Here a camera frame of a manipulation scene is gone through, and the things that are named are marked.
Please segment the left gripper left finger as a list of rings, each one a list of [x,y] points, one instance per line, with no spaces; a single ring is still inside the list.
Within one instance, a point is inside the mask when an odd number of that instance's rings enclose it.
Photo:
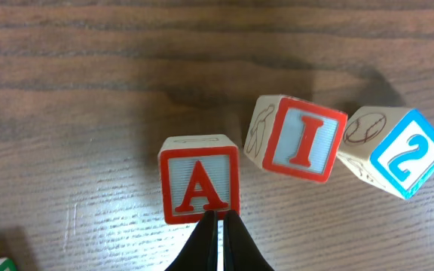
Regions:
[[[217,260],[218,217],[206,211],[166,271],[216,271]]]

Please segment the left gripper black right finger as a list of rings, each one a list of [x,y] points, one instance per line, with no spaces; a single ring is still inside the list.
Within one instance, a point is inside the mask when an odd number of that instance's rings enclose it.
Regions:
[[[225,215],[223,229],[224,271],[274,271],[236,211]]]

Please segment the red letter A block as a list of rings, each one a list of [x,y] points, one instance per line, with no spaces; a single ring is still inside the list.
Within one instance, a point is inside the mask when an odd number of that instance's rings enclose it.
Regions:
[[[157,156],[167,224],[240,212],[239,148],[224,134],[167,138]]]

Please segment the red letter I block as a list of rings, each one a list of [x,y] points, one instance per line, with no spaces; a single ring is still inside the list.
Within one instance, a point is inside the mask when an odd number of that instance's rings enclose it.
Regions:
[[[325,183],[347,119],[342,111],[292,96],[259,96],[243,151],[260,169]]]

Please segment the blue number 2 block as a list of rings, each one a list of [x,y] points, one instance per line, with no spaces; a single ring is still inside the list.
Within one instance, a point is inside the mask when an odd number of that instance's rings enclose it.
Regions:
[[[410,199],[434,173],[434,127],[416,108],[363,106],[338,159],[362,181]]]

